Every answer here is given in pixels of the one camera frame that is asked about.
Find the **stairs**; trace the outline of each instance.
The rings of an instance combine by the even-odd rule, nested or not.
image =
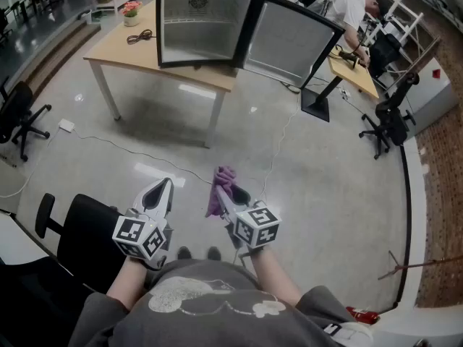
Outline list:
[[[101,29],[77,20],[62,30],[24,69],[17,81],[26,82],[37,98],[64,63]]]

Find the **light wood tabletop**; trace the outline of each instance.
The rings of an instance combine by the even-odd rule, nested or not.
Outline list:
[[[333,48],[331,51],[334,56],[337,55],[338,52],[339,50],[337,48]],[[379,99],[375,84],[373,83],[370,73],[366,70],[366,68],[358,64],[354,69],[352,69],[352,65],[349,62],[343,59],[335,59],[331,56],[328,57],[328,63],[333,74],[350,82],[355,87],[361,89],[364,93]]]
[[[142,7],[138,13],[140,23],[134,27],[125,27],[121,23],[102,38],[84,59],[113,67],[134,69],[136,71],[160,74],[176,80],[212,87],[215,90],[230,93],[234,87],[238,70],[228,66],[177,67],[161,69],[158,66],[156,39],[141,40],[127,44],[127,37],[139,35],[149,29],[156,35],[156,0]]]

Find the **person in white t-shirt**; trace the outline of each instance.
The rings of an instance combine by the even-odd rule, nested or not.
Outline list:
[[[344,48],[350,47],[355,50],[360,58],[368,66],[370,57],[367,55],[357,37],[360,22],[365,16],[365,12],[373,17],[378,17],[380,9],[376,0],[334,0],[330,3],[325,17],[344,27],[344,39],[339,41],[339,45]]]

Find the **white pot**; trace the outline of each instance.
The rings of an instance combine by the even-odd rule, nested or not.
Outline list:
[[[135,15],[134,17],[125,17],[124,16],[124,26],[133,27],[133,26],[138,25],[138,23],[140,23],[140,18],[138,16],[138,14]]]

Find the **person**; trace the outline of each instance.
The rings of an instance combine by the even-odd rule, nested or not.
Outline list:
[[[374,18],[379,17],[380,8],[378,2],[376,0],[334,0],[330,2],[325,17],[341,25],[346,30],[343,38],[339,41],[339,45],[344,49],[350,48],[351,51],[357,53],[368,67],[370,57],[360,45],[357,37],[357,31],[365,12],[370,13]]]
[[[215,247],[208,260],[186,247],[178,258],[145,293],[147,270],[128,257],[107,294],[85,301],[69,346],[335,347],[333,325],[360,325],[326,287],[302,294],[269,246],[251,251],[257,279]]]

